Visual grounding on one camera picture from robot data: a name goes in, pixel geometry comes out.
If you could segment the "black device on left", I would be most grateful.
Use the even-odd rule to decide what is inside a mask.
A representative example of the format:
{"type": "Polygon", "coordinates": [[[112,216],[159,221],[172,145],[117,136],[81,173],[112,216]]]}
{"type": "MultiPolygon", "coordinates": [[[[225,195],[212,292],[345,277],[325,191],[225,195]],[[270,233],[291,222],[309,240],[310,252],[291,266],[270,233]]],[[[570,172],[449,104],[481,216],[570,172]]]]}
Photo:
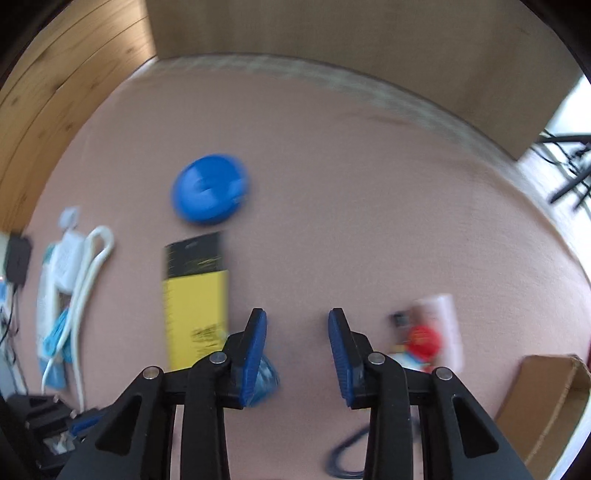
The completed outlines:
{"type": "Polygon", "coordinates": [[[4,269],[7,281],[16,287],[25,285],[31,253],[32,243],[27,236],[9,236],[4,269]]]}

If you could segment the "cardboard box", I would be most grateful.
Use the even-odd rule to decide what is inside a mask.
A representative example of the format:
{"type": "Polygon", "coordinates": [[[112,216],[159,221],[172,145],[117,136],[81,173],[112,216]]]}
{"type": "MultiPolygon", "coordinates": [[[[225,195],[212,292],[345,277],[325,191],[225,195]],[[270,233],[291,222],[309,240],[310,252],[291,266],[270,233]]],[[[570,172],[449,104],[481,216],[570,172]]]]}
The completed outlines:
{"type": "Polygon", "coordinates": [[[590,372],[576,355],[525,357],[496,423],[535,479],[560,479],[590,434],[590,372]]]}

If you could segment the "white power adapter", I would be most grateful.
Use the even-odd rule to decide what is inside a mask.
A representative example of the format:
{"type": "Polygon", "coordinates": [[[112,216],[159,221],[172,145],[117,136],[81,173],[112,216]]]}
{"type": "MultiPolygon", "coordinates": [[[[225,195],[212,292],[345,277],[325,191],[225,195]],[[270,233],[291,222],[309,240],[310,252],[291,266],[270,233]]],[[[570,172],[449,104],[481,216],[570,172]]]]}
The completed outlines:
{"type": "Polygon", "coordinates": [[[63,294],[71,294],[80,269],[85,237],[75,230],[67,230],[55,245],[51,271],[54,284],[63,294]]]}

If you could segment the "small white plastic cap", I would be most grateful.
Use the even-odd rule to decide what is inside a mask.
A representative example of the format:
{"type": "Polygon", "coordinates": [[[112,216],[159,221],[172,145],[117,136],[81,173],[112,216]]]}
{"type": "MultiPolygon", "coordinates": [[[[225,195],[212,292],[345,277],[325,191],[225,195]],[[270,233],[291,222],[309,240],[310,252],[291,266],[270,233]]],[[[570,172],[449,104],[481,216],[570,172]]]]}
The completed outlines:
{"type": "Polygon", "coordinates": [[[58,225],[62,231],[75,229],[79,222],[80,209],[77,206],[66,207],[59,216],[58,225]]]}

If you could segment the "teal clothes peg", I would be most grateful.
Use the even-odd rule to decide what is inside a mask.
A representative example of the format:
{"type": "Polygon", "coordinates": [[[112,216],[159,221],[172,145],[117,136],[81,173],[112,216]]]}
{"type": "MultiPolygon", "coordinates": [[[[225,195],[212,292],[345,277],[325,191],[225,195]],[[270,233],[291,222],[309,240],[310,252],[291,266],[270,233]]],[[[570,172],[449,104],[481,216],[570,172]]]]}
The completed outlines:
{"type": "Polygon", "coordinates": [[[63,336],[69,309],[65,308],[52,330],[43,340],[43,353],[47,357],[46,370],[48,371],[45,385],[52,389],[62,390],[67,386],[65,363],[72,362],[70,335],[65,336],[65,341],[59,347],[60,339],[63,336]]]}

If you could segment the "blue round container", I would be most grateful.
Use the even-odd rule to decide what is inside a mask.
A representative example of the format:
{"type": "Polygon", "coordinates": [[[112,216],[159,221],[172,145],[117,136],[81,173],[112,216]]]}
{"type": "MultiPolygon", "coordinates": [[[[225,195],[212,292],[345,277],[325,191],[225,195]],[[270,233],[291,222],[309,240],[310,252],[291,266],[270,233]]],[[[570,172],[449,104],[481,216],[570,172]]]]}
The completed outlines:
{"type": "Polygon", "coordinates": [[[235,214],[249,193],[249,175],[237,158],[212,154],[194,160],[175,178],[174,212],[184,221],[214,225],[235,214]]]}

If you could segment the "white tube blue cap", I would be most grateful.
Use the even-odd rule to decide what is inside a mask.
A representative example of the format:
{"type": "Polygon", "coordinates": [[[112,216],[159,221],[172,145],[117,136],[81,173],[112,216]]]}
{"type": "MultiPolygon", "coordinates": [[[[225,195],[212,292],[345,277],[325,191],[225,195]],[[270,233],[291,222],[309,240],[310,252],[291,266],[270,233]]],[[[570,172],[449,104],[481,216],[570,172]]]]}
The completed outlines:
{"type": "Polygon", "coordinates": [[[43,254],[36,302],[36,350],[37,357],[44,362],[49,359],[44,342],[59,316],[59,295],[52,274],[52,258],[56,246],[56,243],[50,243],[43,254]]]}

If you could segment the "wooden headboard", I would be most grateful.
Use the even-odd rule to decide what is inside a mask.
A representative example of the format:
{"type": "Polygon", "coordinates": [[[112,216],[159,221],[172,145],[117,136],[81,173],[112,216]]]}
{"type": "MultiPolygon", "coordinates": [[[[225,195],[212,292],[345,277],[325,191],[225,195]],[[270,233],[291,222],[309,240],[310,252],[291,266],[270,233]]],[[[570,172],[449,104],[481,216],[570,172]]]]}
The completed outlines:
{"type": "Polygon", "coordinates": [[[403,87],[521,156],[581,78],[519,1],[150,1],[162,59],[256,53],[338,65],[403,87]]]}

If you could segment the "black tripod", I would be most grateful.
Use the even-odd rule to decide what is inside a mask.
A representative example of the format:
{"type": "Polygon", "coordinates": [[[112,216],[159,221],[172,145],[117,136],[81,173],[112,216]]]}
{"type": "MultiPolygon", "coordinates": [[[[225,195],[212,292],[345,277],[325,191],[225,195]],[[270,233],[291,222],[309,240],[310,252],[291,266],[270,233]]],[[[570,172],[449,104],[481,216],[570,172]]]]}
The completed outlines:
{"type": "Polygon", "coordinates": [[[586,208],[590,200],[590,134],[552,133],[543,130],[530,150],[541,160],[556,167],[565,182],[550,195],[550,204],[574,194],[573,213],[586,208]]]}

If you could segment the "white red printed cup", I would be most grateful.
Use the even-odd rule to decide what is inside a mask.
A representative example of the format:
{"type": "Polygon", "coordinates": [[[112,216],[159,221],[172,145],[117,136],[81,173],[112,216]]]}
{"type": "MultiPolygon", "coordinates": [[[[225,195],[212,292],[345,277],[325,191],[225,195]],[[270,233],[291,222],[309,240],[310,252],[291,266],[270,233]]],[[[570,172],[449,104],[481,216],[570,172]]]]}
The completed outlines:
{"type": "Polygon", "coordinates": [[[452,295],[418,299],[390,319],[397,343],[389,356],[401,366],[426,373],[439,367],[463,370],[464,348],[452,295]]]}

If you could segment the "yellow black notebook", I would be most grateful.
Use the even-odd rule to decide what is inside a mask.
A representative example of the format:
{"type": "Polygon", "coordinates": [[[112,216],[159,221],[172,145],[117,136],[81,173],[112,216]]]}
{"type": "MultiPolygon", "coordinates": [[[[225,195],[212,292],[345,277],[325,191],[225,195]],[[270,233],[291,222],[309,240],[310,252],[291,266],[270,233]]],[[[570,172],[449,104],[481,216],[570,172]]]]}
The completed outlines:
{"type": "Polygon", "coordinates": [[[167,245],[162,292],[169,370],[189,368],[221,350],[228,336],[221,233],[167,245]]]}

